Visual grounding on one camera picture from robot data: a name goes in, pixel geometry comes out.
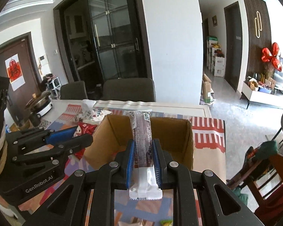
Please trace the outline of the person's left hand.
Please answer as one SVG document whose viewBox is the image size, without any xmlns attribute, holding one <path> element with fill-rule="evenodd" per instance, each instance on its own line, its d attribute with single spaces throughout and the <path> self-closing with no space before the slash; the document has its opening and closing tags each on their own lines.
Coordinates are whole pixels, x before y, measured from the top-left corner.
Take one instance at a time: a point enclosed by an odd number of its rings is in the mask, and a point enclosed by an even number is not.
<svg viewBox="0 0 283 226">
<path fill-rule="evenodd" d="M 0 203 L 0 211 L 9 217 L 19 219 L 19 216 L 11 208 L 9 208 L 7 203 L 4 205 Z"/>
</svg>

